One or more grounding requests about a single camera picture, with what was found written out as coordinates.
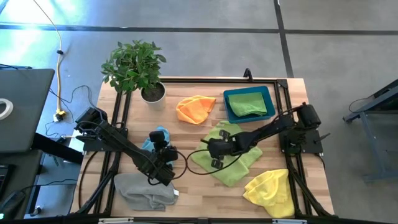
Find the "laptop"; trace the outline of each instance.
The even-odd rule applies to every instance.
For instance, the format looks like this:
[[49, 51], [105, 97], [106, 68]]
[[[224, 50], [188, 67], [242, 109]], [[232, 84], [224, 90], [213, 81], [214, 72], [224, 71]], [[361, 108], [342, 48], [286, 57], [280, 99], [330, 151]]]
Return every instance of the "laptop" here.
[[52, 69], [0, 70], [0, 98], [14, 105], [0, 120], [0, 153], [30, 149], [53, 76]]

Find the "gray cloth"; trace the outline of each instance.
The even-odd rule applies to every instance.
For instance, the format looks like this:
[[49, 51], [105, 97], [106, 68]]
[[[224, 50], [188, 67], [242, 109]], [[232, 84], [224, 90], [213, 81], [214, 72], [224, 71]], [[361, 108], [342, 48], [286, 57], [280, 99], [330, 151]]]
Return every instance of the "gray cloth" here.
[[122, 195], [131, 210], [165, 211], [166, 205], [177, 201], [174, 186], [148, 184], [148, 177], [141, 173], [118, 174], [114, 177], [114, 186]]

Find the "blue towel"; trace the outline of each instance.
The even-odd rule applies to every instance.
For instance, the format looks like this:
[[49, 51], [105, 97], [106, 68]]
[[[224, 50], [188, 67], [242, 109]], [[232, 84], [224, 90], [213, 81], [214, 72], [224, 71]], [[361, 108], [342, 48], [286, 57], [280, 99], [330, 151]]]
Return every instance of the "blue towel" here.
[[[169, 146], [170, 145], [170, 133], [169, 133], [169, 131], [167, 129], [165, 129], [163, 126], [158, 126], [155, 131], [163, 131], [163, 133], [164, 133], [164, 141], [167, 141], [168, 142], [167, 145]], [[149, 138], [147, 138], [147, 139], [145, 139], [144, 143], [142, 144], [141, 149], [152, 152], [152, 150], [155, 149], [154, 143], [151, 142]]]

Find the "yellow cable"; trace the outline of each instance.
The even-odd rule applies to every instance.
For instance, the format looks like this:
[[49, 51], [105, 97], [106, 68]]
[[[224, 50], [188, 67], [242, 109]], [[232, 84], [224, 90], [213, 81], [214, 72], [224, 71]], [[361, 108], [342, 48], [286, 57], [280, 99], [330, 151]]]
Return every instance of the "yellow cable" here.
[[[45, 16], [47, 16], [47, 18], [49, 19], [49, 21], [52, 23], [52, 25], [55, 28], [55, 31], [57, 31], [58, 37], [60, 39], [60, 48], [59, 50], [62, 50], [62, 39], [61, 39], [61, 35], [57, 29], [57, 26], [52, 22], [52, 20], [50, 19], [50, 17], [47, 15], [47, 13], [45, 13], [45, 11], [40, 7], [40, 5], [36, 2], [36, 0], [33, 0], [33, 2], [36, 3], [36, 5], [40, 8], [40, 10], [45, 14]], [[61, 112], [61, 76], [60, 76], [60, 63], [61, 63], [61, 54], [58, 54], [58, 60], [57, 60], [57, 80], [58, 80], [58, 96], [57, 97], [57, 114], [59, 112]]]

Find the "tape roll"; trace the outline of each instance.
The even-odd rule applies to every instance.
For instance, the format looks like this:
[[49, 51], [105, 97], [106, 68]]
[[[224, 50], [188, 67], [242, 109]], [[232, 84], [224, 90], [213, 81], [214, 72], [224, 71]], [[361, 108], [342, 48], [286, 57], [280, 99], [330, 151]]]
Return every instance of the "tape roll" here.
[[0, 104], [6, 104], [6, 109], [0, 113], [0, 120], [2, 120], [11, 114], [12, 109], [14, 109], [14, 105], [11, 103], [11, 101], [6, 99], [0, 99]]

